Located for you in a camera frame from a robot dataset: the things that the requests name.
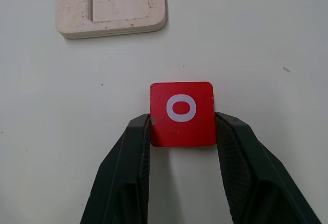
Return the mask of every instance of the white circle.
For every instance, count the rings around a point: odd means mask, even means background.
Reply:
[[[177,102],[186,102],[190,106],[190,110],[187,114],[177,114],[173,111],[173,105]],[[185,94],[177,94],[168,100],[168,103],[166,104],[166,112],[169,115],[169,118],[171,118],[174,121],[177,121],[179,123],[184,123],[186,121],[190,121],[192,118],[194,118],[196,114],[196,102],[195,100],[188,95]]]

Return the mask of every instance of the white table surface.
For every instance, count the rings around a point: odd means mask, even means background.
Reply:
[[[158,32],[65,40],[55,0],[0,0],[0,223],[79,223],[150,84],[177,81],[210,81],[328,223],[328,0],[167,1]],[[215,148],[152,149],[150,181],[149,224],[232,223]]]

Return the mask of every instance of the light wooden plate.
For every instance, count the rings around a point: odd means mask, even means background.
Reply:
[[[165,0],[57,0],[56,5],[56,27],[65,38],[150,32],[165,20]]]

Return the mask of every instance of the white letter o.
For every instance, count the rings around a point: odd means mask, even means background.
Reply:
[[[190,110],[187,114],[179,115],[173,111],[173,105],[177,102],[186,102],[190,106]],[[192,118],[194,118],[196,114],[196,103],[195,100],[188,95],[185,94],[177,94],[168,100],[168,103],[166,104],[166,112],[169,115],[169,118],[171,118],[174,121],[177,121],[179,123],[184,123],[186,121],[190,121]]]

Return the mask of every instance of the red square tile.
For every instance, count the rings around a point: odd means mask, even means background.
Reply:
[[[209,82],[152,84],[150,117],[153,146],[212,146],[216,142],[213,87]]]

